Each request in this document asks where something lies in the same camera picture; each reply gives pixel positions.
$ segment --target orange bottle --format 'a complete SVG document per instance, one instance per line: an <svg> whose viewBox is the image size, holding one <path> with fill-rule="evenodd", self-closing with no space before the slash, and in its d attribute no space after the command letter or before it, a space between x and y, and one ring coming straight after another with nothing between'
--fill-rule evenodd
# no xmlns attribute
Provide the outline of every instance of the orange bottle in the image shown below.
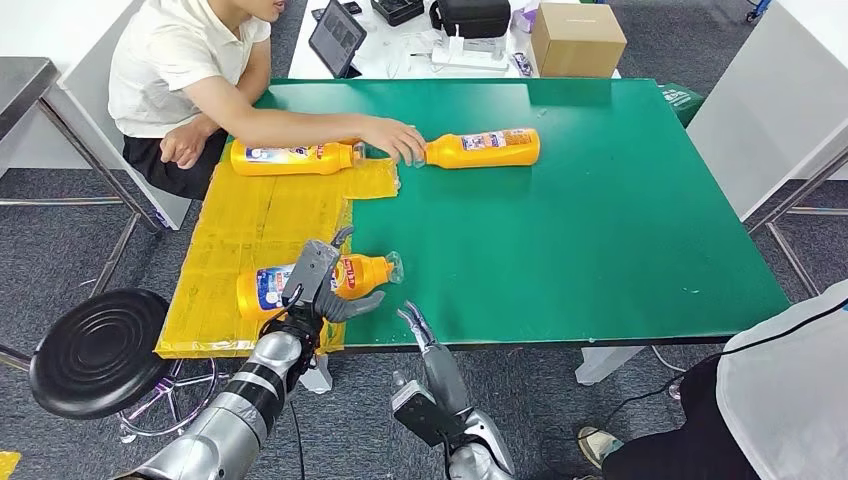
<svg viewBox="0 0 848 480"><path fill-rule="evenodd" d="M327 143L317 147L250 148L238 139L230 146L230 162L239 175L330 175L358 165L365 145Z"/></svg>
<svg viewBox="0 0 848 480"><path fill-rule="evenodd" d="M443 135L427 144L426 160L416 167L442 168L529 166L539 159L539 134L532 128L474 135Z"/></svg>
<svg viewBox="0 0 848 480"><path fill-rule="evenodd" d="M281 294L293 270L294 265L283 265L239 275L236 295L242 318L261 322L277 313L283 306ZM402 281L403 263L397 252L385 257L342 255L330 279L336 295L348 300L364 297L384 283Z"/></svg>

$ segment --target bottle label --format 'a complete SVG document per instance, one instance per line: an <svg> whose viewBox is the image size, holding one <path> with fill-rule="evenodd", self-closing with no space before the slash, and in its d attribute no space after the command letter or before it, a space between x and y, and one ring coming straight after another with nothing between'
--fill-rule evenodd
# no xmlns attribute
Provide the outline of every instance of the bottle label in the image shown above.
<svg viewBox="0 0 848 480"><path fill-rule="evenodd" d="M349 258L343 258L342 268L344 269L344 279L347 288L353 289L356 286L356 273L353 271L353 262Z"/></svg>
<svg viewBox="0 0 848 480"><path fill-rule="evenodd" d="M283 289L286 287L294 265L283 265L282 267L263 268L256 272L256 292L259 308L262 310L276 310L283 308ZM336 272L330 277L330 288L333 291L338 288Z"/></svg>
<svg viewBox="0 0 848 480"><path fill-rule="evenodd" d="M510 145L522 145L532 141L530 132L522 128L478 133L475 135L462 135L459 138L462 140L462 148L464 150L508 147Z"/></svg>
<svg viewBox="0 0 848 480"><path fill-rule="evenodd" d="M248 148L245 157L251 163L303 163L309 159L310 147L292 148ZM324 146L315 148L315 156L320 160L324 155Z"/></svg>

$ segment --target white shirt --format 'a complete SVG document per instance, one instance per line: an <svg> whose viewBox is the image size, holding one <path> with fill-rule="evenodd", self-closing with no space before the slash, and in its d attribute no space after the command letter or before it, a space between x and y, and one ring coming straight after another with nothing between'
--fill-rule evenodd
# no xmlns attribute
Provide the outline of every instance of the white shirt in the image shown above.
<svg viewBox="0 0 848 480"><path fill-rule="evenodd" d="M236 38L206 0L147 0L112 57L109 114L118 130L162 138L200 113L183 88L213 76L238 83L253 44L271 35L271 25L251 17L239 31Z"/></svg>
<svg viewBox="0 0 848 480"><path fill-rule="evenodd" d="M779 334L848 298L848 280L740 333L725 350ZM716 400L763 480L848 478L848 310L721 358Z"/></svg>

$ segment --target yellow tape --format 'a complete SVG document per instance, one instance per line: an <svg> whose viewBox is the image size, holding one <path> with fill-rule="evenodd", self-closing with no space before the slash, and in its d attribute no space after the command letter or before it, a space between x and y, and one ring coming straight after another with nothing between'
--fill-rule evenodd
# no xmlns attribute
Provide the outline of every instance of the yellow tape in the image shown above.
<svg viewBox="0 0 848 480"><path fill-rule="evenodd" d="M249 355L261 325L240 318L239 274L295 263L307 240L330 241L351 224L351 200L397 195L390 160L327 176L242 177L230 164L229 146L224 151L156 345L163 358ZM325 324L319 353L343 347L344 325Z"/></svg>
<svg viewBox="0 0 848 480"><path fill-rule="evenodd" d="M18 452L0 452L0 480L9 480L21 460Z"/></svg>

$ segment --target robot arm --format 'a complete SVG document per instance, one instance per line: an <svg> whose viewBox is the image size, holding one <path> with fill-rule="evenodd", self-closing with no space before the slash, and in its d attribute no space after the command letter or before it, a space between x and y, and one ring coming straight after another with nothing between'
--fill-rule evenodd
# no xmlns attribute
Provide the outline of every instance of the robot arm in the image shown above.
<svg viewBox="0 0 848 480"><path fill-rule="evenodd" d="M436 339L418 307L406 302L406 320L421 350L427 386L394 373L395 419L431 447L450 454L450 480L513 480L515 466L495 422L474 408L450 350Z"/></svg>
<svg viewBox="0 0 848 480"><path fill-rule="evenodd" d="M118 479L241 479L253 464L288 395L312 362L323 319L338 323L376 308L383 292L346 301L330 288L338 247L307 242L283 290L286 308L260 331L259 341L230 382L198 415L185 434L135 471Z"/></svg>

